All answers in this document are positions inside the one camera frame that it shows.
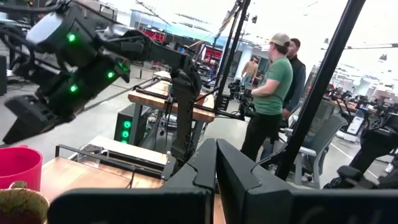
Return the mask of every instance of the man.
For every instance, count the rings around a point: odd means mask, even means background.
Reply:
[[[289,51],[287,52],[286,57],[289,59],[293,68],[293,80],[284,100],[281,126],[287,125],[287,120],[292,114],[293,110],[299,105],[300,97],[304,90],[305,65],[297,58],[297,52],[299,51],[300,46],[301,42],[298,39],[291,38]],[[271,138],[271,144],[273,144],[274,141],[278,141],[278,138],[279,130],[277,129],[274,133],[274,137]],[[261,154],[261,159],[265,159],[272,154],[273,148],[269,142],[264,141],[263,149],[264,150]]]
[[[257,57],[252,57],[250,61],[248,61],[242,70],[241,78],[242,78],[242,85],[246,89],[248,84],[252,82],[253,77],[257,75],[257,70],[259,59]]]
[[[292,110],[297,107],[305,84],[305,65],[297,58],[301,42],[297,38],[291,38],[289,52],[286,57],[293,68],[293,80],[284,100],[283,118],[288,119]]]
[[[261,144],[279,128],[282,107],[292,83],[293,69],[286,57],[290,38],[278,33],[270,40],[268,50],[272,65],[259,88],[245,90],[245,96],[252,96],[256,115],[250,119],[241,152],[253,161],[256,160]]]

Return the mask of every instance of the gray floor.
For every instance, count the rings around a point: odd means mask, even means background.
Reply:
[[[130,83],[124,83],[121,79],[117,80],[114,85],[105,89],[105,91],[99,94],[99,96],[91,101],[89,105],[107,99],[126,88],[133,87],[135,84],[144,81],[134,78],[138,76],[139,70],[137,68],[132,68],[132,79]],[[144,71],[143,79],[148,79],[151,76],[152,72]],[[0,119],[1,137],[7,133],[7,130],[11,127],[16,118],[7,108],[5,108],[3,105],[4,101],[15,95],[33,93],[34,90],[34,86],[23,86],[23,88],[20,86],[10,86],[9,93],[5,96],[0,96],[0,114],[2,114],[2,118]],[[104,101],[92,110],[84,112],[69,124],[61,125],[49,133],[24,140],[20,142],[20,144],[27,145],[40,151],[43,154],[44,162],[47,162],[54,158],[55,146],[57,144],[81,147],[97,135],[113,138],[117,113],[129,104],[130,102],[127,100],[127,93],[122,94],[112,100]],[[232,112],[236,111],[237,108],[237,102],[232,101],[228,109],[229,112]],[[223,138],[229,141],[236,148],[240,149],[244,140],[246,126],[247,121],[216,118],[214,122],[208,125],[200,144],[207,138]],[[322,185],[330,181],[333,177],[336,177],[337,168],[342,165],[349,164],[358,149],[359,144],[351,144],[341,139],[334,139],[325,159]],[[61,151],[61,156],[67,157],[70,154],[70,152]],[[376,176],[379,176],[385,167],[386,164],[375,162],[369,169],[369,172],[366,173],[366,177],[371,180],[376,180]]]

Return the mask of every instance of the green led light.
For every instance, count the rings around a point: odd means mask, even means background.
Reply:
[[[114,77],[114,72],[108,72],[108,78]]]
[[[77,86],[76,85],[72,85],[69,90],[71,92],[75,92],[75,91],[77,91]]]
[[[73,42],[76,40],[76,35],[75,34],[68,34],[68,41]]]
[[[125,128],[130,128],[131,127],[131,122],[130,121],[125,121],[125,122],[123,122],[123,126]]]
[[[130,133],[128,131],[122,131],[122,137],[127,138],[129,135]]]

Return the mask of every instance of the metal frame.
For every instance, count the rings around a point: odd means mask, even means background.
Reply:
[[[286,146],[286,153],[275,172],[275,175],[282,180],[286,180],[290,168],[299,153],[300,146],[310,129],[312,119],[317,112],[323,94],[333,76],[364,3],[365,0],[348,0],[336,31],[333,34],[333,38],[331,39],[329,48],[325,53],[325,58],[319,67],[312,89],[300,111],[297,126],[292,133],[292,138]]]
[[[169,180],[174,172],[174,168],[176,167],[177,160],[172,157],[168,156],[166,165],[159,164],[156,162],[148,161],[145,159],[141,159],[134,156],[128,156],[124,154],[120,154],[117,152],[108,151],[107,156],[92,154],[89,152],[85,152],[83,150],[78,150],[70,146],[66,146],[63,144],[59,144],[55,146],[55,158],[60,156],[60,149],[66,149],[68,151],[75,152],[77,154],[83,154],[88,157],[92,157],[94,159],[99,159],[101,164],[105,164],[107,166],[115,167],[118,169],[130,171],[133,173],[147,175],[153,178],[162,179],[162,180]],[[132,164],[126,164],[123,162],[115,161],[114,159],[124,160],[130,162]],[[71,160],[75,161],[76,156],[72,156]]]

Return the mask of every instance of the black pole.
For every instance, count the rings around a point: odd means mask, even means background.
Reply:
[[[222,96],[223,96],[223,91],[224,91],[226,79],[227,79],[228,73],[229,73],[229,68],[231,67],[232,61],[234,59],[235,49],[236,49],[236,46],[238,46],[238,41],[239,41],[239,38],[241,36],[241,31],[242,31],[244,18],[246,17],[249,5],[250,5],[250,0],[244,0],[243,1],[241,18],[239,20],[238,27],[236,28],[234,41],[232,42],[231,51],[229,53],[228,61],[226,62],[226,65],[225,65],[225,71],[224,71],[223,79],[221,80],[220,89],[218,90],[217,99],[216,99],[216,103],[215,103],[215,106],[214,106],[214,111],[215,112],[218,111],[218,106],[221,104],[221,100],[222,100]]]
[[[221,74],[223,73],[224,63],[225,63],[226,58],[228,57],[229,45],[231,43],[232,34],[234,33],[236,21],[238,21],[238,15],[239,15],[239,10],[237,10],[235,12],[234,20],[231,24],[231,30],[229,32],[228,39],[226,40],[226,43],[225,43],[225,50],[224,50],[225,52],[221,58],[220,69],[218,70],[217,78],[216,78],[216,82],[215,82],[214,86],[218,86],[218,82],[220,81]]]
[[[211,60],[213,59],[214,56],[214,51],[216,50],[216,43],[217,43],[217,37],[214,38],[213,46],[211,46],[211,55],[210,55],[210,65],[211,65]]]
[[[286,180],[290,168],[292,167],[300,146],[310,129],[315,113],[322,100],[323,94],[328,87],[329,81],[335,72],[335,68],[340,60],[341,54],[347,44],[351,31],[362,10],[365,0],[349,0],[341,16],[335,34],[331,40],[325,58],[323,59],[318,75],[315,79],[311,92],[305,101],[298,117],[298,123],[293,131],[292,138],[286,146],[286,154],[282,158],[275,172],[275,175]]]

